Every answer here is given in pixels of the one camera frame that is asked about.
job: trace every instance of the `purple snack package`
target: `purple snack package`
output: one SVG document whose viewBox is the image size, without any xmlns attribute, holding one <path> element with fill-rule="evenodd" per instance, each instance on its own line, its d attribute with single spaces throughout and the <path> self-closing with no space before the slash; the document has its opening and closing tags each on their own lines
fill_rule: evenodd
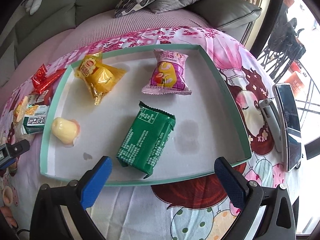
<svg viewBox="0 0 320 240">
<path fill-rule="evenodd" d="M 191 95 L 184 80 L 185 62 L 188 55 L 174 51 L 155 49 L 157 66 L 142 93 L 150 95 L 179 94 Z"/>
</svg>

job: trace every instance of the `tray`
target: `tray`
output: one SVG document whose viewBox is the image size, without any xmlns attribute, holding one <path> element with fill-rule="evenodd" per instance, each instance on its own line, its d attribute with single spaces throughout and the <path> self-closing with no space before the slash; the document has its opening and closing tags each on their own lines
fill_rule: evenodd
<svg viewBox="0 0 320 240">
<path fill-rule="evenodd" d="M 154 48 L 189 55 L 186 83 L 192 95 L 146 95 L 146 85 L 156 66 Z M 40 172 L 60 180 L 80 179 L 102 155 L 113 161 L 106 186 L 163 184 L 214 173 L 214 161 L 225 157 L 232 166 L 251 158 L 248 136 L 231 94 L 207 53 L 199 45 L 160 44 L 119 49 L 103 54 L 103 63 L 128 72 L 95 106 L 87 87 L 74 77 L 71 64 L 64 73 L 46 119 Z M 115 158 L 134 118 L 139 101 L 176 116 L 176 125 L 152 176 L 121 167 Z M 75 119 L 81 133 L 74 147 L 64 147 L 51 134 L 54 118 Z"/>
</svg>

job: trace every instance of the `green snack package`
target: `green snack package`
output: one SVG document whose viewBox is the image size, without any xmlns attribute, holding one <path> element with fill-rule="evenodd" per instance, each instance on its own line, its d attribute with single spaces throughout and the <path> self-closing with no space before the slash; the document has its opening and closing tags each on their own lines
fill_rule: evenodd
<svg viewBox="0 0 320 240">
<path fill-rule="evenodd" d="M 49 106 L 29 105 L 23 117 L 22 134 L 41 133 L 44 130 Z"/>
<path fill-rule="evenodd" d="M 151 108 L 140 102 L 140 111 L 134 119 L 116 157 L 123 167 L 133 166 L 146 173 L 153 173 L 176 118 L 162 110 Z"/>
</svg>

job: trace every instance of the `yellow candy wrapper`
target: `yellow candy wrapper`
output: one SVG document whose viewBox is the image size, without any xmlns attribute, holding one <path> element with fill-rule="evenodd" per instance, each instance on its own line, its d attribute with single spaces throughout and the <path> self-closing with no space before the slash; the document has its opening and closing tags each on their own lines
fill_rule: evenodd
<svg viewBox="0 0 320 240">
<path fill-rule="evenodd" d="M 98 52 L 84 57 L 75 76 L 84 80 L 97 106 L 125 73 L 124 69 L 103 64 L 102 52 Z"/>
</svg>

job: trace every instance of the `smartphone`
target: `smartphone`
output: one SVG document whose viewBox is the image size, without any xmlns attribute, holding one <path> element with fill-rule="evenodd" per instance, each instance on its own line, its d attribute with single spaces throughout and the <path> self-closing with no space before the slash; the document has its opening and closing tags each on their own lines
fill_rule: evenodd
<svg viewBox="0 0 320 240">
<path fill-rule="evenodd" d="M 281 123 L 282 161 L 286 171 L 289 172 L 300 163 L 302 158 L 298 111 L 290 84 L 275 84 L 272 90 Z"/>
</svg>

